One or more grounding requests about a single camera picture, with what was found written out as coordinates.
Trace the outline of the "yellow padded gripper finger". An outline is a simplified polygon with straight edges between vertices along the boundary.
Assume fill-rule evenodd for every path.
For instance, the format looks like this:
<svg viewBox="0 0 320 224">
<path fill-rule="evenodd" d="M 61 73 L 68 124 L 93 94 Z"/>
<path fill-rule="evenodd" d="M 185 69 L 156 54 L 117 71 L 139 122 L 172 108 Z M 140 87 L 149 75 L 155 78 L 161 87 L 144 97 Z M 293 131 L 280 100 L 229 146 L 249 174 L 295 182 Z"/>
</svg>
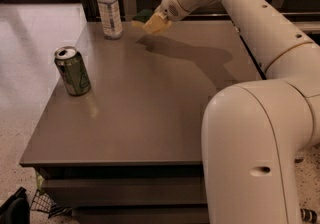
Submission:
<svg viewBox="0 0 320 224">
<path fill-rule="evenodd" d="M 171 26 L 171 24 L 172 22 L 165 14 L 161 12 L 155 12 L 143 25 L 143 29 L 149 34 L 157 34 L 165 31 Z"/>
</svg>

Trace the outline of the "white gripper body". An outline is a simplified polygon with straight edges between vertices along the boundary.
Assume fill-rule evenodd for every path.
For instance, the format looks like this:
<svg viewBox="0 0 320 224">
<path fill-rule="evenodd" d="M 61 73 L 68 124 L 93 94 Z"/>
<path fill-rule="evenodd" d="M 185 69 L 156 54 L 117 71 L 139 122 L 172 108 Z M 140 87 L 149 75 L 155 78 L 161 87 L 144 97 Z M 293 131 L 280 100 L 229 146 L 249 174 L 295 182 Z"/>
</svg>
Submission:
<svg viewBox="0 0 320 224">
<path fill-rule="evenodd" d="M 187 12 L 178 0 L 162 0 L 155 12 L 173 22 L 180 21 L 187 16 Z"/>
</svg>

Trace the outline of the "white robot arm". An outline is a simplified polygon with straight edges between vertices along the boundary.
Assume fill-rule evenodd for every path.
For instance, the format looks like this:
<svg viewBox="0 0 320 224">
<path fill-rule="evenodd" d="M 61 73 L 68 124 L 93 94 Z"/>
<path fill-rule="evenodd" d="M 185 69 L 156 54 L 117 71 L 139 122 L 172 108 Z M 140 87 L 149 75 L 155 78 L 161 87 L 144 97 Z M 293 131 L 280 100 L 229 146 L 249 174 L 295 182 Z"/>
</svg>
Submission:
<svg viewBox="0 0 320 224">
<path fill-rule="evenodd" d="M 162 0 L 144 28 L 164 31 L 212 1 Z M 206 107 L 210 224 L 302 224 L 295 158 L 319 141 L 319 47 L 265 0 L 217 1 L 265 77 L 221 90 Z"/>
</svg>

